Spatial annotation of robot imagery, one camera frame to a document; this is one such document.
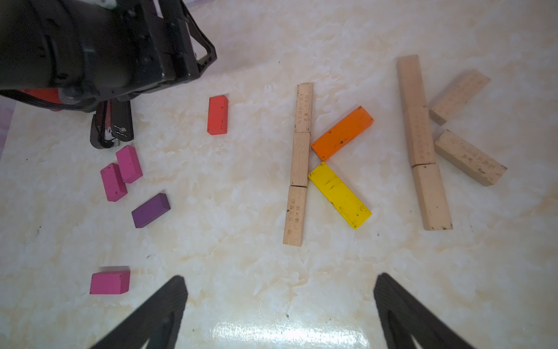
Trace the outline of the wooden block top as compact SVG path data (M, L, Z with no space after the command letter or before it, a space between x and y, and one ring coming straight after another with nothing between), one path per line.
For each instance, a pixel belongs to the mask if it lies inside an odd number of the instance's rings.
M313 83L297 86L295 132L310 132L312 122Z

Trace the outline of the red block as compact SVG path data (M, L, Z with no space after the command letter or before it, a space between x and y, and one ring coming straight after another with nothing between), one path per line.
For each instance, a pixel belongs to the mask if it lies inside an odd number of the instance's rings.
M209 98L207 132L210 135L224 135L228 133L228 106L226 95Z

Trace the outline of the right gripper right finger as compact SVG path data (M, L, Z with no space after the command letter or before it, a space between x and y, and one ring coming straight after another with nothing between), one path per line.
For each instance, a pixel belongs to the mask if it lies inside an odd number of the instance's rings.
M373 290L388 348L468 348L472 346L387 273Z

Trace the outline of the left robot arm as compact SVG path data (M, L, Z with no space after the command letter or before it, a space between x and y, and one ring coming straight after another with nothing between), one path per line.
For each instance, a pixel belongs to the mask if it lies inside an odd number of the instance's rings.
M1 95L93 111L198 79L214 45L182 1L1 3Z

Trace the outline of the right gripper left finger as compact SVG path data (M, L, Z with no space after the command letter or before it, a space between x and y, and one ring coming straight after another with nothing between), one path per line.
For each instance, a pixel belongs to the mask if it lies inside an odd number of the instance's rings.
M188 292L182 276L172 277L94 348L174 348Z

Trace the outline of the magenta block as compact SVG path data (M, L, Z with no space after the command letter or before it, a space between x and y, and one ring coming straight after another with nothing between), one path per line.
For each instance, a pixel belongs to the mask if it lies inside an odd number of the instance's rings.
M116 152L116 158L125 183L133 183L143 176L137 151L134 147L126 145Z
M92 274L90 295L122 295L129 291L129 270L99 272Z
M126 185L118 164L109 164L100 171L100 175L109 202L117 202L127 195Z

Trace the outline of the wooden block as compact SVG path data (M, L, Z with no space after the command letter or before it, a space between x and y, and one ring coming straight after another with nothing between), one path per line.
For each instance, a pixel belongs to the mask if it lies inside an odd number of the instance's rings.
M283 234L284 244L295 247L302 246L306 198L306 187L291 186L289 188L286 222Z
M310 133L295 132L291 159L291 186L307 187L310 159Z
M438 165L417 165L412 172L424 229L452 230L453 222Z
M438 155L483 186L493 186L507 171L498 161L446 129L434 141Z
M430 103L430 119L440 126L444 125L490 81L488 76L476 69L461 74Z
M426 107L410 107L404 113L405 138L411 167L435 164L434 141Z
M295 132L310 132L312 122L313 83L297 86Z
M399 57L396 68L403 112L412 107L426 107L427 96L418 55Z

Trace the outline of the purple block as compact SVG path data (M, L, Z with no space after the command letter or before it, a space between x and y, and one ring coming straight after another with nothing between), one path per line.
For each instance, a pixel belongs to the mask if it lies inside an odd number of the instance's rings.
M145 228L154 220L170 211L170 203L165 193L158 193L132 211L135 228Z

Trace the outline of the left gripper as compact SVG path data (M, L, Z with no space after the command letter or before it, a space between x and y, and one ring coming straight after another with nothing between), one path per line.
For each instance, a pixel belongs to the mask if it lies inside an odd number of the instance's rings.
M185 84L217 61L184 1L113 1L100 7L100 93L143 94ZM196 56L194 44L205 54Z

